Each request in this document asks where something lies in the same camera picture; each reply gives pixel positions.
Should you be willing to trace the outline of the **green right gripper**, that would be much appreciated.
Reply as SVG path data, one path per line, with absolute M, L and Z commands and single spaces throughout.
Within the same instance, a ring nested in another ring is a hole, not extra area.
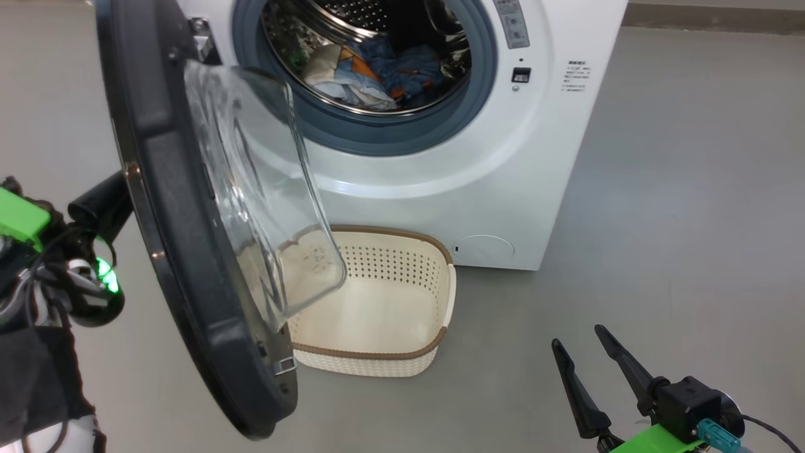
M 618 364 L 635 394 L 638 412 L 642 416 L 655 416 L 655 400 L 652 396 L 655 378 L 605 326 L 598 324 L 594 330 L 607 355 Z M 576 430 L 582 439 L 597 438 L 598 452 L 696 452 L 704 444 L 702 440 L 685 444 L 661 425 L 652 425 L 627 441 L 613 435 L 609 430 L 609 416 L 598 409 L 576 375 L 575 363 L 560 339 L 552 340 L 552 352 Z

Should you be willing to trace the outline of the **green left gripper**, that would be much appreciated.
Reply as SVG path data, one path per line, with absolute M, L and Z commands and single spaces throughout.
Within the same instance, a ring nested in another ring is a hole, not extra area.
M 123 171 L 96 184 L 69 203 L 74 223 L 92 230 L 104 243 L 112 245 L 133 214 L 128 181 Z M 20 243 L 41 243 L 41 232 L 51 221 L 48 210 L 17 194 L 1 189 L 1 235 Z

